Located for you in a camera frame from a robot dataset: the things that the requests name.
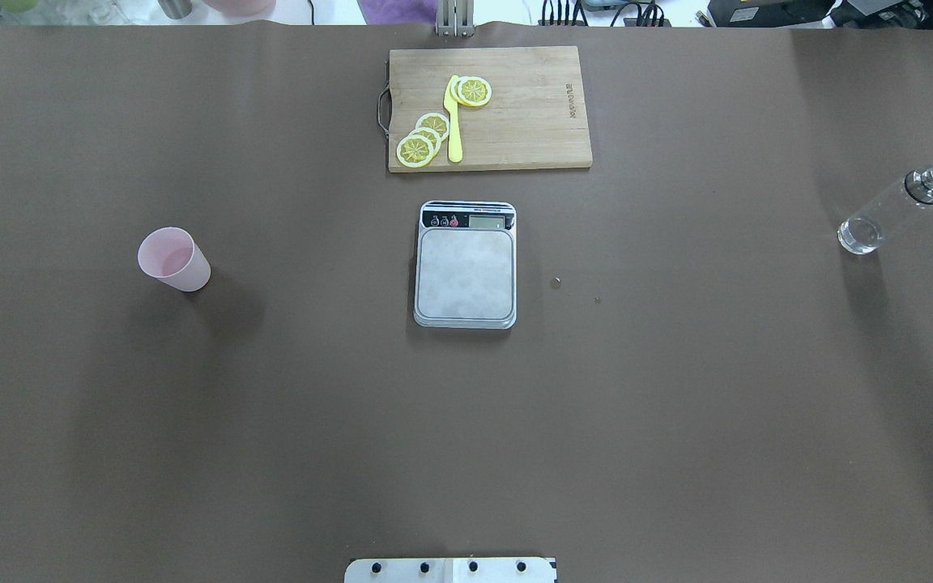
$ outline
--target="plastic cup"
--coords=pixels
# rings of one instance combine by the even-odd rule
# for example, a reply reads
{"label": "plastic cup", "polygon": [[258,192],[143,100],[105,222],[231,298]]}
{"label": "plastic cup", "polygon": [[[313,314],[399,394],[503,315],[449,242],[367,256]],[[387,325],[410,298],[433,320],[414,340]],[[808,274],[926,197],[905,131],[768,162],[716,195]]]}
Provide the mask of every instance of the plastic cup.
{"label": "plastic cup", "polygon": [[159,228],[139,245],[139,268],[148,276],[184,292],[195,292],[211,279],[211,265],[193,237],[180,228]]}

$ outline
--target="pink cup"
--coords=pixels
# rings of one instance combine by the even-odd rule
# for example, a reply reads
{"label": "pink cup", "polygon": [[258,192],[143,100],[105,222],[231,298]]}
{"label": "pink cup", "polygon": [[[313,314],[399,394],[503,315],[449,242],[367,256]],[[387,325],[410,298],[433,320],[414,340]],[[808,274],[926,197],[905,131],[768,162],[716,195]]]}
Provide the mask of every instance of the pink cup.
{"label": "pink cup", "polygon": [[211,8],[229,16],[256,15],[275,4],[275,0],[204,0]]}
{"label": "pink cup", "polygon": [[195,292],[211,279],[211,265],[188,232],[159,228],[139,245],[139,268],[148,276],[184,292]]}

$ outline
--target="knife handle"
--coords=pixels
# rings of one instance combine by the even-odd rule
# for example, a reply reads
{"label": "knife handle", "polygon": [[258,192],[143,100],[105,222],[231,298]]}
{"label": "knife handle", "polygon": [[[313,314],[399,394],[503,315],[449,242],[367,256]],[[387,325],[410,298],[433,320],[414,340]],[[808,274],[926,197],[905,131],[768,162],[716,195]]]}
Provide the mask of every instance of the knife handle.
{"label": "knife handle", "polygon": [[459,138],[459,107],[449,111],[449,162],[462,162],[463,142]]}

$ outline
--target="purple cloth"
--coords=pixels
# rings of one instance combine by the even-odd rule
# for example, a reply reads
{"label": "purple cloth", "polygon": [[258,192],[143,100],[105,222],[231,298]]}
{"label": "purple cloth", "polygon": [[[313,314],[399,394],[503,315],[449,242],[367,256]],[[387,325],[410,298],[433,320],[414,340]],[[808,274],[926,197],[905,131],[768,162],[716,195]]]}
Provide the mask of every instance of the purple cloth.
{"label": "purple cloth", "polygon": [[434,23],[437,0],[359,0],[366,23]]}

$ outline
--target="metal cylinder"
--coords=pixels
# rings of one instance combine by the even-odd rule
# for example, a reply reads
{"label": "metal cylinder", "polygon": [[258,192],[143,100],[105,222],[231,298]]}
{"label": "metal cylinder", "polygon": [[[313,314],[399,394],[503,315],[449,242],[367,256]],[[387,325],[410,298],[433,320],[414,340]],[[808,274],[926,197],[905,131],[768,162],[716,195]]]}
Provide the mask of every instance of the metal cylinder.
{"label": "metal cylinder", "polygon": [[184,19],[193,11],[193,3],[190,0],[156,0],[160,4],[160,9],[170,19]]}

